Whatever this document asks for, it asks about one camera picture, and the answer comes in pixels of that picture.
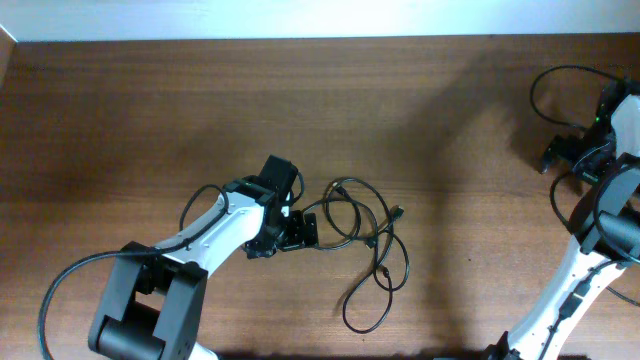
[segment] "wooden table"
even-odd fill
[[[528,312],[568,242],[548,201],[559,169],[535,170],[553,135],[567,130],[531,111],[531,81],[560,63],[640,78],[639,42],[640,35],[584,35],[19,44],[0,91],[0,357],[38,357],[38,307],[65,266],[171,236],[195,189],[255,174],[269,154],[303,172],[303,205],[351,175],[404,206],[397,233],[411,277],[386,322],[357,335],[340,306],[369,265],[364,245],[252,261],[236,251],[208,282],[202,344],[260,355],[481,350]],[[541,85],[539,102],[589,124],[605,83],[559,73]],[[199,200],[190,219],[214,196]],[[575,186],[560,186],[565,213],[577,199]],[[352,221],[347,207],[336,214],[341,224]],[[339,240],[325,221],[320,237]],[[58,359],[97,358],[86,339],[111,266],[83,268],[56,294],[48,338]],[[399,281],[399,252],[389,267]],[[632,269],[615,286],[637,298],[639,282]],[[386,296],[367,284],[351,304],[354,325],[377,319]],[[638,309],[605,293],[563,353],[635,358],[638,320]]]

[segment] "black cable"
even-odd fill
[[[553,118],[551,118],[548,115],[545,115],[544,113],[542,113],[542,111],[540,111],[540,109],[538,109],[538,106],[536,105],[536,102],[534,100],[534,95],[535,95],[535,90],[536,90],[536,86],[538,85],[538,82],[540,82],[540,80],[545,77],[546,75],[557,71],[557,70],[562,70],[562,69],[573,69],[573,70],[580,70],[580,71],[586,71],[586,72],[590,72],[592,74],[596,74],[596,75],[600,75],[603,77],[606,77],[608,79],[611,80],[616,80],[616,81],[622,81],[622,78],[619,78],[615,75],[606,73],[604,71],[600,71],[597,69],[594,69],[592,67],[588,67],[588,66],[582,66],[582,65],[559,65],[559,66],[554,66],[550,69],[547,69],[545,71],[543,71],[542,73],[540,73],[535,80],[533,80],[533,83],[531,84],[531,88],[529,89],[529,103],[531,104],[531,108],[533,109],[533,111],[535,111],[536,114],[538,114],[538,116],[540,116],[543,120],[548,121],[552,124],[555,125],[562,125],[562,126],[567,126],[567,127],[571,127],[574,129],[578,129],[580,131],[586,131],[587,128],[580,125],[580,124],[574,124],[574,123],[569,123],[566,121],[560,121],[560,120],[555,120]]]
[[[344,188],[344,184],[346,183],[357,183],[361,186],[364,186],[365,188],[367,188],[369,191],[371,191],[378,199],[378,201],[380,202],[380,204],[382,205],[382,208],[384,209],[384,213],[385,213],[385,217],[386,217],[386,224],[385,225],[379,225],[378,220],[375,217],[375,214],[373,213],[373,211],[371,210],[371,208],[369,208],[368,206],[366,206],[365,204],[363,204],[360,201],[355,200],[353,197],[351,197],[351,195],[349,194],[349,192]],[[350,233],[345,232],[344,230],[340,229],[336,223],[333,221],[333,218],[331,216],[331,212],[330,212],[330,204],[331,203],[336,203],[336,202],[343,202],[343,203],[349,203],[352,205],[353,209],[354,209],[354,213],[355,213],[355,222],[354,222],[354,226],[353,226],[353,230]],[[332,251],[332,250],[338,250],[338,249],[342,249],[345,248],[349,245],[351,245],[354,241],[359,240],[359,241],[363,241],[365,242],[367,245],[370,245],[371,247],[373,247],[373,259],[372,259],[372,265],[370,270],[367,272],[367,274],[365,274],[362,279],[360,279],[360,281],[351,289],[347,292],[347,295],[345,296],[344,302],[342,303],[342,320],[344,322],[344,324],[347,326],[347,328],[349,328],[351,331],[358,333],[358,334],[367,334],[370,333],[372,331],[374,331],[375,329],[377,329],[382,322],[384,322],[384,320],[387,318],[387,316],[389,315],[389,312],[391,311],[391,306],[393,304],[393,293],[400,290],[407,282],[408,278],[409,278],[409,270],[410,270],[410,263],[409,263],[409,255],[407,252],[407,248],[405,247],[404,243],[402,242],[402,240],[400,240],[400,238],[395,234],[394,232],[394,223],[402,216],[402,214],[404,213],[404,210],[400,207],[395,208],[394,211],[392,212],[389,207],[387,206],[386,201],[384,200],[384,198],[382,197],[382,195],[373,187],[371,186],[369,183],[357,179],[357,178],[343,178],[343,179],[339,179],[333,183],[330,184],[330,186],[327,188],[327,191],[325,192],[324,196],[322,199],[315,201],[314,203],[312,203],[311,205],[309,205],[308,207],[306,207],[303,210],[303,214],[306,214],[312,210],[314,210],[315,208],[322,206],[323,209],[323,213],[327,219],[327,221],[329,222],[329,224],[331,225],[331,227],[340,235],[343,237],[342,242],[340,242],[337,245],[333,245],[333,246],[316,246],[317,250],[322,250],[322,251]],[[360,214],[360,210],[362,209],[365,211],[365,213],[368,215],[371,223],[372,223],[372,228],[374,229],[371,234],[369,235],[361,235],[360,234],[360,230],[362,229],[362,216]],[[379,237],[381,235],[387,235],[387,240],[386,240],[386,244],[384,249],[382,250],[382,253],[380,254],[380,242],[379,242]],[[404,261],[405,261],[405,273],[404,273],[404,278],[402,279],[402,282],[398,285],[398,286],[393,286],[392,281],[391,281],[391,276],[389,273],[389,269],[387,269],[383,263],[384,261],[387,259],[387,256],[389,255],[390,251],[391,251],[391,246],[394,242],[394,240],[398,243],[398,245],[400,246],[400,249],[402,250],[402,254],[404,256]],[[387,279],[387,284],[383,284],[380,279],[378,278],[378,270],[382,271],[382,274],[384,276],[384,278]],[[389,293],[389,300],[387,302],[387,306],[382,314],[382,316],[378,319],[378,321],[376,321],[376,323],[364,330],[361,329],[357,329],[355,327],[353,327],[349,321],[347,320],[347,307],[349,304],[349,300],[351,299],[351,297],[356,293],[356,291],[358,291],[358,289],[360,289],[360,287],[362,285],[364,285],[364,283],[369,280],[369,278],[373,276],[376,283],[378,284],[378,286],[380,288],[382,288],[383,290],[387,291]]]
[[[565,218],[564,215],[562,215],[562,213],[560,212],[560,209],[558,209],[558,204],[556,203],[556,187],[558,186],[560,181],[562,181],[562,179],[571,174],[571,171],[567,171],[566,173],[559,175],[555,180],[553,180],[551,188],[549,189],[549,201],[551,202],[551,208],[553,209],[553,212],[556,214],[562,225],[564,225],[565,229],[568,229],[569,227],[569,220],[567,220],[567,218]]]
[[[600,223],[600,200],[602,199],[602,195],[609,188],[609,185],[611,185],[611,182],[615,178],[617,178],[618,176],[626,173],[629,170],[638,168],[639,166],[640,166],[640,162],[637,162],[635,164],[632,164],[632,165],[626,166],[626,167],[624,167],[624,168],[622,168],[620,170],[617,170],[613,174],[609,175],[603,181],[602,185],[600,185],[600,187],[598,188],[598,191],[596,192],[594,204],[593,204],[593,223],[594,223],[596,229],[598,229],[598,233],[600,233],[600,237],[602,238],[602,240],[605,242],[605,244],[607,244],[607,246],[609,246],[613,251],[615,251],[620,257],[622,257],[626,261],[632,262],[634,264],[640,264],[640,259],[638,259],[637,257],[635,257],[635,256],[629,254],[628,252],[624,251],[623,249],[620,248],[620,246],[618,246],[616,243],[611,241],[611,239],[609,239],[609,236],[607,235],[606,231],[602,227],[602,224]]]
[[[578,283],[578,285],[576,285],[576,287],[569,294],[567,299],[560,306],[558,319],[556,319],[555,323],[549,327],[549,336],[547,337],[547,341],[545,342],[544,347],[542,348],[542,352],[540,353],[540,356],[538,356],[538,360],[542,360],[544,356],[547,354],[547,350],[549,350],[551,341],[553,340],[553,337],[555,336],[555,334],[558,332],[558,326],[560,326],[560,323],[570,318],[573,315],[573,313],[576,311],[577,306],[579,306],[582,303],[582,298],[586,295],[586,292],[590,287],[591,280],[593,280],[593,278],[596,275],[600,274],[600,271],[602,271],[602,269],[606,268],[607,266],[620,264],[622,262],[623,261],[620,261],[620,260],[610,260],[589,269],[589,274],[584,279],[582,279]],[[577,297],[578,299],[577,303],[574,301],[569,301],[572,296],[574,296],[577,292],[580,292],[580,291],[582,292],[579,294],[580,296]]]
[[[578,159],[578,161],[576,161],[573,166],[571,167],[571,172],[573,172],[574,174],[578,171],[578,166],[580,165],[581,162],[583,162],[584,160],[588,159],[589,157],[591,157],[592,155],[595,155],[598,151],[604,149],[605,147],[611,145],[611,141],[600,145],[600,146],[596,146],[590,149],[590,151],[586,154],[584,154],[580,159]]]
[[[551,345],[551,340],[553,340],[553,337],[558,332],[558,326],[560,326],[560,323],[563,320],[564,319],[562,317],[558,317],[558,319],[553,324],[553,326],[549,327],[549,337],[547,337],[547,342],[544,344],[544,347],[542,348],[542,352],[540,353],[538,360],[544,359],[544,356],[547,354],[547,350],[549,350],[549,345]]]
[[[564,217],[564,215],[562,215],[562,213],[560,212],[560,210],[558,209],[558,205],[556,204],[556,199],[555,199],[555,191],[556,191],[556,187],[558,186],[558,183],[560,183],[560,181],[562,181],[562,179],[564,179],[565,177],[567,177],[568,175],[571,175],[571,172],[566,172],[560,176],[558,176],[554,181],[553,184],[551,184],[551,190],[549,191],[549,199],[551,201],[551,207],[553,208],[553,212],[556,214],[556,216],[558,217],[558,219],[560,220],[560,222],[562,223],[562,225],[564,225],[565,228],[568,228],[569,226],[569,221]],[[633,300],[623,294],[621,294],[620,292],[618,292],[616,289],[612,288],[611,286],[607,286],[607,290],[612,293],[613,295],[617,296],[619,299],[633,305],[633,306],[637,306],[640,307],[640,302]]]
[[[633,306],[637,306],[640,307],[640,302],[633,300],[625,295],[622,295],[621,293],[619,293],[616,289],[612,288],[611,286],[607,286],[607,290],[609,290],[610,293],[612,293],[613,295],[615,295],[616,297],[618,297],[618,299],[625,301]]]
[[[220,213],[218,213],[218,215],[216,215],[211,221],[209,221],[205,226],[203,226],[200,230],[198,230],[198,232],[196,232],[192,236],[185,238],[177,245],[170,246],[167,248],[162,248],[162,249],[153,248],[147,251],[119,250],[119,251],[107,251],[107,252],[90,255],[71,264],[69,267],[64,269],[60,274],[58,274],[58,276],[56,276],[56,278],[53,280],[53,282],[49,286],[49,289],[47,290],[44,296],[44,299],[42,300],[42,304],[40,305],[40,312],[38,314],[38,325],[37,325],[38,343],[40,345],[40,352],[42,354],[42,357],[45,360],[53,360],[53,356],[51,355],[51,352],[49,351],[49,347],[47,345],[47,339],[45,334],[45,323],[47,318],[47,311],[49,310],[49,305],[51,304],[51,300],[53,299],[53,294],[55,293],[56,289],[60,286],[62,281],[64,281],[64,279],[66,279],[67,276],[69,276],[74,271],[94,261],[108,259],[112,257],[156,257],[163,254],[168,254],[168,253],[180,250],[186,246],[189,246],[191,243],[196,241],[200,236],[202,236],[205,232],[207,232],[207,230],[209,230],[215,223],[217,223],[229,210],[229,198],[227,197],[227,193],[216,185],[205,185],[200,189],[198,189],[198,191],[196,191],[193,194],[193,196],[187,203],[187,206],[183,210],[182,216],[180,218],[180,227],[182,228],[182,224],[184,222],[184,216],[189,210],[189,207],[191,207],[191,204],[193,204],[195,199],[207,188],[214,188],[220,192],[220,194],[224,199],[223,208],[220,210]]]

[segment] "cable connector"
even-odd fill
[[[391,209],[391,221],[394,223],[404,215],[404,208],[402,206],[396,205]]]
[[[343,188],[342,186],[339,186],[336,188],[336,192],[344,197],[348,197],[349,194],[347,193],[347,190],[345,188]]]
[[[576,285],[576,288],[560,306],[560,318],[564,320],[573,316],[589,290],[591,290],[591,278],[587,277]]]
[[[391,274],[389,273],[389,269],[387,269],[386,266],[380,265],[378,266],[378,269],[380,269],[380,271],[382,271],[382,276],[384,276],[385,278],[390,278]]]

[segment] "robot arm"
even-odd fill
[[[249,258],[270,257],[317,244],[314,214],[291,212],[291,187],[298,170],[269,157],[260,175],[224,186],[228,211],[185,248],[157,257],[119,257],[89,332],[89,348],[111,359],[215,360],[196,343],[206,282],[238,247]],[[155,248],[182,242],[204,228],[224,208],[215,205]],[[147,247],[135,242],[125,250]],[[161,310],[138,301],[152,292],[165,296]]]
[[[595,185],[576,206],[569,221],[572,233],[564,259],[529,314],[497,345],[483,354],[489,360],[552,360],[600,293],[631,266],[603,242],[594,226],[600,221],[610,241],[626,254],[640,253],[637,213],[625,209],[640,184],[637,168],[616,176],[598,199],[607,176],[637,164],[640,157],[640,85],[625,80],[603,91],[596,122],[582,139],[556,137],[543,156],[543,169],[555,158],[569,162],[572,172]]]

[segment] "black joint housing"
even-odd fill
[[[148,250],[130,243],[123,250]],[[195,263],[165,257],[118,257],[95,319],[89,348],[110,359],[188,358],[196,342],[207,272]],[[161,311],[136,301],[154,289],[164,293]]]
[[[616,134],[611,117],[629,95],[640,94],[640,83],[631,79],[611,81],[600,94],[595,121],[580,138],[556,135],[541,159],[540,172],[545,173],[558,159],[569,164],[571,172],[590,185],[595,185],[616,161]]]
[[[568,230],[581,246],[584,254],[597,251],[612,260],[623,260],[619,254],[613,251],[604,241],[598,229],[594,225],[593,209],[600,187],[608,176],[613,176],[623,167],[634,166],[638,158],[629,154],[622,154],[607,171],[607,175],[592,187],[585,196],[580,199],[569,218]],[[616,243],[625,252],[633,250],[640,244],[640,228],[637,219],[634,219],[634,211],[623,211],[627,201],[633,196],[640,184],[640,169],[631,169],[617,176],[611,181],[609,187],[601,194],[598,209],[600,211],[600,223],[610,241]]]
[[[282,251],[299,250],[318,245],[318,223],[316,214],[302,215],[302,211],[292,211],[284,237],[278,243]]]
[[[505,331],[498,343],[495,345],[489,345],[482,353],[481,360],[522,360],[520,358],[520,352],[517,350],[510,350],[509,346],[509,332]]]
[[[270,155],[258,178],[265,183],[265,187],[276,193],[280,202],[284,202],[296,181],[296,176],[298,168],[293,166],[291,161]]]

